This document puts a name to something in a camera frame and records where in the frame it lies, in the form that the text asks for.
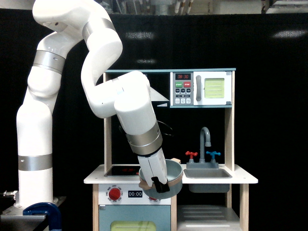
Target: gray sink basin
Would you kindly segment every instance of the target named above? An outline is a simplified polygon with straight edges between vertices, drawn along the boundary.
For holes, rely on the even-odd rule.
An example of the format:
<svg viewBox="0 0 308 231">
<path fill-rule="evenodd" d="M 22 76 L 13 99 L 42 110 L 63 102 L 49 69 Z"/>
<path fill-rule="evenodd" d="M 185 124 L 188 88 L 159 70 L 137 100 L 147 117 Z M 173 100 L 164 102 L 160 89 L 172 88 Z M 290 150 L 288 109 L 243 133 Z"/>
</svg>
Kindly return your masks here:
<svg viewBox="0 0 308 231">
<path fill-rule="evenodd" d="M 184 169 L 187 178 L 191 179 L 228 179 L 232 176 L 221 168 L 189 168 Z M 193 193 L 226 193 L 230 184 L 188 184 Z"/>
<path fill-rule="evenodd" d="M 210 179 L 210 178 L 232 178 L 232 176 L 221 168 L 189 168 L 184 169 L 187 178 L 192 179 Z"/>
</svg>

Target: blue oven panel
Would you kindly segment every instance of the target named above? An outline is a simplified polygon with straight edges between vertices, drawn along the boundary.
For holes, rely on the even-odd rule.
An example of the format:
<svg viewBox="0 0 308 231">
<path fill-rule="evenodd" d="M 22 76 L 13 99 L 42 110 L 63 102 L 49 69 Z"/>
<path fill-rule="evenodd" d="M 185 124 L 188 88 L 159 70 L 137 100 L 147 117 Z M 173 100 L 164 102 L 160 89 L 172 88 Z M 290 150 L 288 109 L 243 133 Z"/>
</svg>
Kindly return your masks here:
<svg viewBox="0 0 308 231">
<path fill-rule="evenodd" d="M 156 231 L 169 231 L 170 205 L 106 205 L 99 210 L 100 231 L 110 231 L 114 221 L 152 221 Z"/>
</svg>

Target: digital clock display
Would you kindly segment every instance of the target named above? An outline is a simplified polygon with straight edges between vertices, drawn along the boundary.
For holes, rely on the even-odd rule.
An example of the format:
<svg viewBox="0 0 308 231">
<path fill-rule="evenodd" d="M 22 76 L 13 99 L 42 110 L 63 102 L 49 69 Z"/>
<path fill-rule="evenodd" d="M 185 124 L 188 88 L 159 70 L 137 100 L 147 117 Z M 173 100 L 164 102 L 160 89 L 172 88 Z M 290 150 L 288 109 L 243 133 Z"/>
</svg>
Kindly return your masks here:
<svg viewBox="0 0 308 231">
<path fill-rule="evenodd" d="M 128 197 L 142 197 L 142 191 L 129 191 Z"/>
<path fill-rule="evenodd" d="M 175 74 L 175 80 L 191 80 L 191 74 Z"/>
</svg>

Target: red knob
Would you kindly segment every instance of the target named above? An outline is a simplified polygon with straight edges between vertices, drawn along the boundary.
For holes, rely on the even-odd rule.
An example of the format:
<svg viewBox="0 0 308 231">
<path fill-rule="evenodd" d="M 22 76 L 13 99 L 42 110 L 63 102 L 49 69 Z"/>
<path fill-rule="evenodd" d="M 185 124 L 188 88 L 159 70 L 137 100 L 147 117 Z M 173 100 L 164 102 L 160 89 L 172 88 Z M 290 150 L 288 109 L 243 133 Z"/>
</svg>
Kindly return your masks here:
<svg viewBox="0 0 308 231">
<path fill-rule="evenodd" d="M 187 151 L 187 152 L 185 153 L 185 155 L 191 155 L 191 159 L 193 159 L 193 157 L 194 157 L 194 156 L 197 156 L 198 153 L 192 153 L 192 152 L 190 152 L 190 151 Z"/>
<path fill-rule="evenodd" d="M 109 198 L 113 201 L 116 201 L 121 196 L 121 191 L 117 188 L 113 188 L 109 192 Z"/>
</svg>

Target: oven door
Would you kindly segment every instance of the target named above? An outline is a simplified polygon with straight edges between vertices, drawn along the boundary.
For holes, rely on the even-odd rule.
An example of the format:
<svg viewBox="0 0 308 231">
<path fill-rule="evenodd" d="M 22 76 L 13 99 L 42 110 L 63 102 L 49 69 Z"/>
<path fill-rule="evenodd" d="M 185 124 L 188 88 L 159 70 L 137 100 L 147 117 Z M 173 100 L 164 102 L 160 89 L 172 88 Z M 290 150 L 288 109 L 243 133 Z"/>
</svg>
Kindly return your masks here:
<svg viewBox="0 0 308 231">
<path fill-rule="evenodd" d="M 100 231 L 171 230 L 169 205 L 106 205 L 100 208 Z"/>
</svg>

